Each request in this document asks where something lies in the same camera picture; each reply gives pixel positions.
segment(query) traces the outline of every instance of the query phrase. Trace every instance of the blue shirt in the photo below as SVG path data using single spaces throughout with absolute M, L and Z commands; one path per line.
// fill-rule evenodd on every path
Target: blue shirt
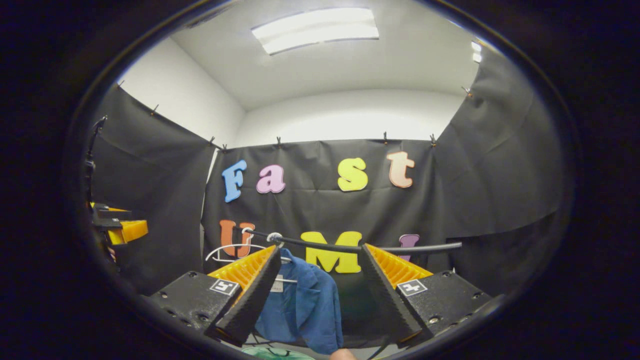
M 264 303 L 255 328 L 266 339 L 290 343 L 302 338 L 319 354 L 331 354 L 342 346 L 342 319 L 338 287 L 329 274 L 317 266 L 291 256 L 281 249 L 290 263 L 280 267 L 284 279 L 281 293 L 271 292 Z

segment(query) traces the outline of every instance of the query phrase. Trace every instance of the black fabric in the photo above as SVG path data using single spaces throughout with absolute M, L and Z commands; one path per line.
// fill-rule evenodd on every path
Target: black fabric
M 523 74 L 483 49 L 467 97 L 434 148 L 447 237 L 503 233 L 554 212 L 563 159 L 554 121 Z
M 462 242 L 451 252 L 456 274 L 495 297 L 529 280 L 532 270 L 557 240 L 550 237 L 554 214 L 527 226 L 499 234 L 451 238 Z
M 202 271 L 200 210 L 213 147 L 114 86 L 95 118 L 108 120 L 93 148 L 93 200 L 132 211 L 148 234 L 116 247 L 121 274 L 151 295 Z
M 253 223 L 258 231 L 278 232 L 290 238 L 317 231 L 329 244 L 334 244 L 344 231 L 358 231 L 363 238 L 359 244 L 367 242 L 378 247 L 398 247 L 404 234 L 420 234 L 415 246 L 443 244 L 442 194 L 436 190 L 439 178 L 433 171 L 431 149 L 429 142 L 418 140 L 390 140 L 386 145 L 378 140 L 337 140 L 285 143 L 281 148 L 244 147 L 220 153 L 205 195 L 204 256 L 220 246 L 219 221 L 223 219 L 237 225 Z M 398 188 L 389 180 L 387 154 L 397 151 L 406 151 L 415 161 L 414 168 L 406 169 L 406 176 L 413 179 L 409 188 Z M 365 161 L 369 182 L 363 190 L 343 192 L 338 187 L 338 164 L 346 158 Z M 239 160 L 247 163 L 241 196 L 226 203 L 221 173 Z M 260 170 L 274 164 L 284 168 L 285 189 L 280 193 L 259 193 L 256 183 Z M 235 231 L 233 241 L 241 243 L 240 231 Z M 266 245 L 258 237 L 252 243 Z M 305 259 L 305 248 L 287 248 L 294 256 Z M 230 259 L 220 253 L 223 259 Z M 413 256 L 412 261 L 434 272 L 451 266 L 447 254 L 431 256 L 428 261 L 426 256 Z M 204 269 L 209 272 L 221 265 L 224 264 L 209 259 Z M 376 307 L 363 273 L 339 274 L 334 268 L 330 274 L 339 290 L 345 346 L 379 343 L 386 334 L 379 313 L 383 309 Z

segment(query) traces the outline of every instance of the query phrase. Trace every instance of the clothing tag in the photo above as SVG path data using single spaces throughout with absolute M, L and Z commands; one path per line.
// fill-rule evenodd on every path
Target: clothing tag
M 277 275 L 276 279 L 283 279 L 282 275 Z M 273 285 L 271 286 L 271 292 L 272 293 L 281 293 L 284 291 L 284 285 L 282 284 L 282 281 L 274 281 Z

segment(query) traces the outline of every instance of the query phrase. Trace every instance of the white wall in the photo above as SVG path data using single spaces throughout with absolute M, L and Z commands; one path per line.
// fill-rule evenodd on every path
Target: white wall
M 229 144 L 244 109 L 171 38 L 142 56 L 118 82 L 149 108 L 215 143 Z
M 300 97 L 249 111 L 236 147 L 311 140 L 429 140 L 449 124 L 460 96 L 412 90 L 356 90 Z

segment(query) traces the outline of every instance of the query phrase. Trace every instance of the hand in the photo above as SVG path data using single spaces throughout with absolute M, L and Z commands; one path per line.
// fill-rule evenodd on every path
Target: hand
M 358 360 L 358 359 L 356 359 L 356 357 L 353 356 L 353 354 L 349 351 L 349 349 L 341 348 L 336 350 L 333 354 L 331 354 L 331 357 L 329 357 L 329 360 Z

